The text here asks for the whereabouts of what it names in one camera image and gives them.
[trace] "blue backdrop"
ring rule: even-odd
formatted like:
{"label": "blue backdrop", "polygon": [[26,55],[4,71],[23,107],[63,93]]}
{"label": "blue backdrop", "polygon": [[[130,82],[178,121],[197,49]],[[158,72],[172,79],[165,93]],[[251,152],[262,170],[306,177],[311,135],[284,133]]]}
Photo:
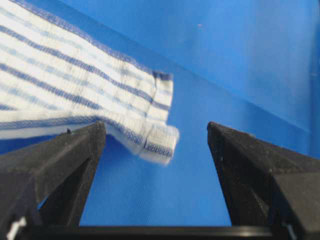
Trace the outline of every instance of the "blue backdrop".
{"label": "blue backdrop", "polygon": [[[28,2],[174,75],[171,164],[145,162],[107,136],[82,225],[230,225],[209,121],[320,158],[318,1]],[[1,141],[0,150],[48,138]]]}

